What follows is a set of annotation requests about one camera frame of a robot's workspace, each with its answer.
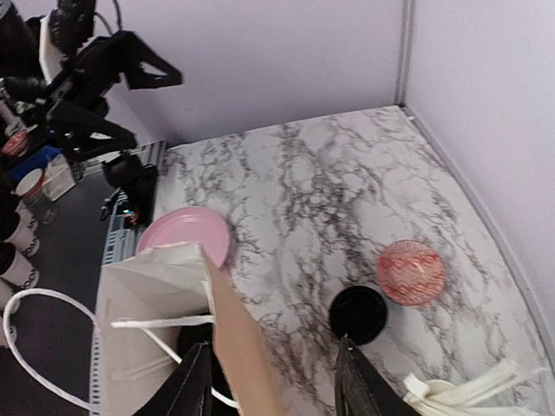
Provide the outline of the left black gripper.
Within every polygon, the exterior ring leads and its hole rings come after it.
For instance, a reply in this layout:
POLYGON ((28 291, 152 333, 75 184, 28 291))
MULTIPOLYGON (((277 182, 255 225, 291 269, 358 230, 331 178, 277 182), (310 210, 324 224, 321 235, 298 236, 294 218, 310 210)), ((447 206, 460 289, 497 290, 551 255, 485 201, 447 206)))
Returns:
POLYGON ((47 126, 67 159, 86 161, 137 146, 135 134, 106 119, 104 96, 124 75, 130 90, 179 86, 183 74, 134 32, 98 36, 62 64, 50 83, 31 94, 45 111, 47 126))

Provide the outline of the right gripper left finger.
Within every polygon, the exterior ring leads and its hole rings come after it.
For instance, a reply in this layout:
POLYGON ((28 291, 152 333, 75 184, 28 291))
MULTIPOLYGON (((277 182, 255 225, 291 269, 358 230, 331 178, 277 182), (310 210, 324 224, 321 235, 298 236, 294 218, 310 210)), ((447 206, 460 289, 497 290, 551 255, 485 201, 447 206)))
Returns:
POLYGON ((146 416, 203 416, 212 412, 211 347, 197 343, 154 396, 142 407, 146 416))

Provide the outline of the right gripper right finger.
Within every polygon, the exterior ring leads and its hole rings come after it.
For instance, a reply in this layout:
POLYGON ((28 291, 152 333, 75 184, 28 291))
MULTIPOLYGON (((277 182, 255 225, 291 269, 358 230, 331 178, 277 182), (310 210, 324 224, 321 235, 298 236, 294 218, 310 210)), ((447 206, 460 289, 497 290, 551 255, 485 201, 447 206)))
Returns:
POLYGON ((335 408, 338 416, 419 416, 346 335, 336 358, 335 408))

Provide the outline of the brown paper bag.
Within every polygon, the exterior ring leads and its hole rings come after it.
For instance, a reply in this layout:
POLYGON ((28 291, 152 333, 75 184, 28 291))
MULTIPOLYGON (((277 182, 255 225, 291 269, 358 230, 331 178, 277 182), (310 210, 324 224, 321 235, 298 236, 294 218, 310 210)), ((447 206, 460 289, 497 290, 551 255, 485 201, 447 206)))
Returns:
POLYGON ((265 338, 231 278, 197 243, 169 244, 105 265, 95 310, 100 349, 95 403, 41 384, 100 415, 155 415, 148 401, 193 356, 188 381, 206 402, 242 415, 281 415, 265 338))

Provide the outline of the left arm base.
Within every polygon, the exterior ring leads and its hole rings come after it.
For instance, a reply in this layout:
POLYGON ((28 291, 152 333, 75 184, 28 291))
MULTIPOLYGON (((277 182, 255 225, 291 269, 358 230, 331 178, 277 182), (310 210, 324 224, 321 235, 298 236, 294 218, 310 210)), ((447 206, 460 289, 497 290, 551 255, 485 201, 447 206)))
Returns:
POLYGON ((157 166, 143 165, 136 154, 124 151, 116 158, 102 162, 101 169, 104 179, 114 188, 114 194, 101 211, 101 219, 105 219, 111 202, 123 193, 127 202, 121 213, 125 217, 126 227, 149 224, 153 217, 154 194, 159 176, 157 166))

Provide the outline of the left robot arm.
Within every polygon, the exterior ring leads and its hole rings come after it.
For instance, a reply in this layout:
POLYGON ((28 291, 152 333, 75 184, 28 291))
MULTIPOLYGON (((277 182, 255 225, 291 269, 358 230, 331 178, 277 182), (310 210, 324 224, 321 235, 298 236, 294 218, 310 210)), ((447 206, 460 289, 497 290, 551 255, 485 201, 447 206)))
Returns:
POLYGON ((136 136, 107 120, 106 93, 182 84, 181 72, 134 32, 95 36, 94 1, 59 1, 25 21, 1 3, 1 152, 8 165, 45 144, 82 162, 137 146, 136 136))

